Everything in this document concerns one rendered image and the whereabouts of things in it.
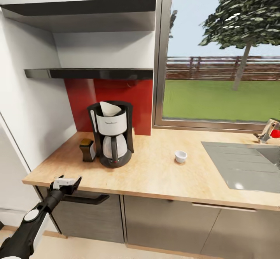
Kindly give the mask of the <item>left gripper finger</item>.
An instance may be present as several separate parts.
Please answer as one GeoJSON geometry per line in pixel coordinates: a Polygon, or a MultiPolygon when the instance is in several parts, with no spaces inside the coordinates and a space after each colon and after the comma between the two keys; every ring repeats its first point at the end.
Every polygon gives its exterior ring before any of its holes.
{"type": "Polygon", "coordinates": [[[81,181],[81,177],[74,183],[73,190],[77,190],[78,189],[80,181],[81,181]]]}

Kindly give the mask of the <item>paper coffee filter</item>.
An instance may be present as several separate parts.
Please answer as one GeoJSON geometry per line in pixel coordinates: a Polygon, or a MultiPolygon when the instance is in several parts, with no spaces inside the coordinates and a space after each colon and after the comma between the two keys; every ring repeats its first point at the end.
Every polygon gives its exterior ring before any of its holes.
{"type": "Polygon", "coordinates": [[[121,110],[119,107],[110,105],[104,101],[100,102],[100,107],[102,109],[103,116],[113,116],[115,113],[121,110]]]}

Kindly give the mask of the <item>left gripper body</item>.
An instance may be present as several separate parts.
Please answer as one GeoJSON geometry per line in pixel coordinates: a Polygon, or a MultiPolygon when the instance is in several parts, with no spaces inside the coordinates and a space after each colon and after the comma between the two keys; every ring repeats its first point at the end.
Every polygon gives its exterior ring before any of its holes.
{"type": "Polygon", "coordinates": [[[65,195],[72,195],[74,193],[73,185],[64,185],[59,190],[53,189],[53,183],[50,184],[50,194],[48,197],[52,197],[56,200],[57,204],[65,197],[65,195]]]}

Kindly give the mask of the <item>coffee cup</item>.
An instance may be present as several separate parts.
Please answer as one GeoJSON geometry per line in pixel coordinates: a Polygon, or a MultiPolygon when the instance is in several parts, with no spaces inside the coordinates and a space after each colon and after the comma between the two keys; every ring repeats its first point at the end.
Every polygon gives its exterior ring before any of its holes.
{"type": "Polygon", "coordinates": [[[175,153],[175,158],[176,158],[176,161],[179,162],[179,163],[183,163],[186,161],[186,158],[187,158],[187,153],[183,152],[183,151],[177,151],[175,153]]]}

